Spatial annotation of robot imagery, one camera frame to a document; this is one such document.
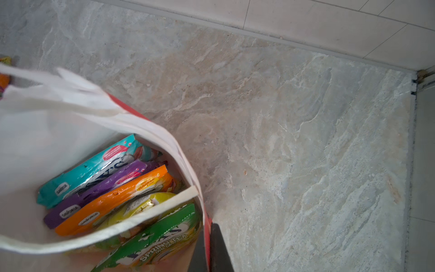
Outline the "red paper gift bag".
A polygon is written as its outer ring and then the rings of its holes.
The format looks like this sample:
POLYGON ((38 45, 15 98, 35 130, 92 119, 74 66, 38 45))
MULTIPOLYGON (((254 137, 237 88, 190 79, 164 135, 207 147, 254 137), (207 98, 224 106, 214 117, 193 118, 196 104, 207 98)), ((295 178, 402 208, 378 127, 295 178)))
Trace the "red paper gift bag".
POLYGON ((34 82, 9 86, 1 100, 1 270, 88 272, 96 257, 72 251, 125 232, 194 199, 204 211, 200 182, 182 148, 163 127, 65 69, 56 74, 1 66, 1 73, 34 82), (38 188, 105 145, 135 133, 162 151, 187 189, 174 200, 126 222, 77 238, 61 238, 42 221, 38 188))

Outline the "green Fox's candy bag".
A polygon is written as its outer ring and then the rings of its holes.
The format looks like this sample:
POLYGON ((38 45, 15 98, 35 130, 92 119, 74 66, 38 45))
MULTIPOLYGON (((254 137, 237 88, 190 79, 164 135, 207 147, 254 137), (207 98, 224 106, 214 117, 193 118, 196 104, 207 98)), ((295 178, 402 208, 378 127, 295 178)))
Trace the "green Fox's candy bag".
POLYGON ((102 272, 118 266, 155 265, 190 245, 202 226, 202 216, 195 204, 180 207, 138 233, 114 250, 93 268, 102 272))

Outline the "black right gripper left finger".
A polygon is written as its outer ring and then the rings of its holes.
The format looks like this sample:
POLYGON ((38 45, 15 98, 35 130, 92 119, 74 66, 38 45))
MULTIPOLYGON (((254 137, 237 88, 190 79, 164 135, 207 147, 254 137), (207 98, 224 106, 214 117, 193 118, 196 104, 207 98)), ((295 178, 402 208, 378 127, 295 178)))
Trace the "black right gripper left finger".
POLYGON ((188 272, 207 272, 207 246, 204 231, 201 231, 198 235, 188 272))

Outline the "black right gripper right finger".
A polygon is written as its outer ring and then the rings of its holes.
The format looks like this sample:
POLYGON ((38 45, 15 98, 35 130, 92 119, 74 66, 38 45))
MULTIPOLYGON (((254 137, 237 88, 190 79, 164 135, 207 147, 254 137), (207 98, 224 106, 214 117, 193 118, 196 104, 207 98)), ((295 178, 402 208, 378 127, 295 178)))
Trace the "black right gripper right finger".
POLYGON ((221 229, 213 223, 211 227, 211 272, 234 272, 221 229))

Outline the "red orange Fox's candy bag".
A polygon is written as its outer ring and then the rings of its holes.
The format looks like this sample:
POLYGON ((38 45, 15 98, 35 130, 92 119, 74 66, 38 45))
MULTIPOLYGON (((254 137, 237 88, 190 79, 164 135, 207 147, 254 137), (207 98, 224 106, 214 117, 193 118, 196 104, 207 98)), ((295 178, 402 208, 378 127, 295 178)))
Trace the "red orange Fox's candy bag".
MULTIPOLYGON (((12 58, 11 57, 2 57, 1 58, 1 64, 3 65, 12 65, 12 58)), ((9 86, 10 83, 10 76, 6 74, 0 74, 0 89, 1 89, 1 97, 3 97, 3 93, 5 89, 9 86)))

